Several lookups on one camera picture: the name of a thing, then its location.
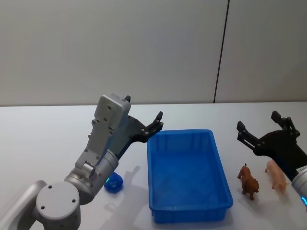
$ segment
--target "blue tray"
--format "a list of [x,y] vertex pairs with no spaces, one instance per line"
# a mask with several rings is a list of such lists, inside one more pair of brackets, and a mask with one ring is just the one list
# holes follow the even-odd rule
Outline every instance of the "blue tray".
[[210,130],[161,131],[147,142],[156,223],[218,221],[233,199]]

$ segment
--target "animal figurine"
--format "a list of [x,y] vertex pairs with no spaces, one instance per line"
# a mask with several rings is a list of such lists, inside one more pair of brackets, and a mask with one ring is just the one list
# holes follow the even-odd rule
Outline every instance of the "animal figurine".
[[272,188],[278,189],[281,194],[284,194],[288,183],[286,183],[283,171],[274,160],[268,161],[265,172],[268,171],[270,171],[272,177]]
[[249,193],[249,198],[254,200],[254,193],[259,192],[259,183],[251,176],[250,170],[246,164],[240,170],[238,179],[242,181],[242,194]]

